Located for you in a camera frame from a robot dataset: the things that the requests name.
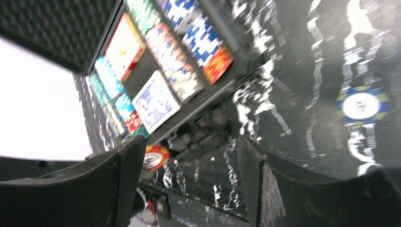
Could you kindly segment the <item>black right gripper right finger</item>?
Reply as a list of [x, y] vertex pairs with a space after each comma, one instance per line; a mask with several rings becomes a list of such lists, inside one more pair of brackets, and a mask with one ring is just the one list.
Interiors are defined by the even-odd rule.
[[246, 136], [237, 155], [251, 227], [398, 227], [401, 171], [379, 168], [348, 180], [307, 170]]

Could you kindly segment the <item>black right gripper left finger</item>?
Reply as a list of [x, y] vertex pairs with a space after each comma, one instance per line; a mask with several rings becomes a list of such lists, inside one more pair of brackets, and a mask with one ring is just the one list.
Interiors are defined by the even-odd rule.
[[3, 227], [126, 227], [146, 151], [137, 135], [98, 156], [0, 183]]

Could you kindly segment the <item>red yellow poker chip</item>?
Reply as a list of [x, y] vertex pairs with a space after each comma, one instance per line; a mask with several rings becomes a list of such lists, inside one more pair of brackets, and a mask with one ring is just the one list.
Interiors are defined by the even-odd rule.
[[146, 146], [143, 169], [153, 171], [162, 167], [170, 158], [169, 150], [161, 145]]

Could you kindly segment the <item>blue poker card deck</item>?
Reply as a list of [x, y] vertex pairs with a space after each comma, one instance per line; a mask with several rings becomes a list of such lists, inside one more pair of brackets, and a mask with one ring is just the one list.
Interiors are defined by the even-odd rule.
[[153, 72], [132, 104], [150, 134], [181, 109], [180, 101], [159, 70]]

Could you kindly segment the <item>light blue red chip stack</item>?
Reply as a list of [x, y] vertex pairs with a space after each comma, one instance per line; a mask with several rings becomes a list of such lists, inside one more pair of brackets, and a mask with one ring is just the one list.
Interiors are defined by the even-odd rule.
[[122, 131], [119, 136], [142, 135], [148, 138], [149, 133], [140, 120], [123, 83], [117, 78], [110, 61], [105, 56], [98, 58], [95, 62], [95, 69], [100, 86], [104, 89], [106, 107], [110, 109], [112, 122]]

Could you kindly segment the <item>blue yellow poker chip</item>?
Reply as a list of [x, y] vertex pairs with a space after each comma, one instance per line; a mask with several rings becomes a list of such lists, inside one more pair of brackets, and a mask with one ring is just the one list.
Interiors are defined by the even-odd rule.
[[376, 123], [391, 109], [391, 102], [381, 89], [371, 86], [353, 87], [336, 99], [337, 116], [346, 124]]

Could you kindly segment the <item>red poker card deck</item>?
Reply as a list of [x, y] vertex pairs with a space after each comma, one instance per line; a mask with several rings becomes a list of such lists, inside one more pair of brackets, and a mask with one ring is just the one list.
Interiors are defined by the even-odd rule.
[[124, 12], [106, 49], [115, 76], [124, 82], [142, 57], [146, 45], [128, 13]]

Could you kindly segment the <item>green chip stack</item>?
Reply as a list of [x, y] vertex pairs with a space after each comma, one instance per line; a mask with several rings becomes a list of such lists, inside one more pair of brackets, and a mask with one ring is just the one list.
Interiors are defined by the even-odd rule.
[[125, 3], [143, 36], [155, 24], [162, 21], [158, 6], [151, 0], [126, 0]]

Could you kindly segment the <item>purple chip stack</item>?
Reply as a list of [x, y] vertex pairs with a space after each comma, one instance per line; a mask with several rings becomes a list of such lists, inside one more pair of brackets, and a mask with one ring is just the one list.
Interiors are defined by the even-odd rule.
[[169, 0], [156, 0], [157, 5], [160, 7], [162, 11], [166, 9], [166, 5], [169, 2]]

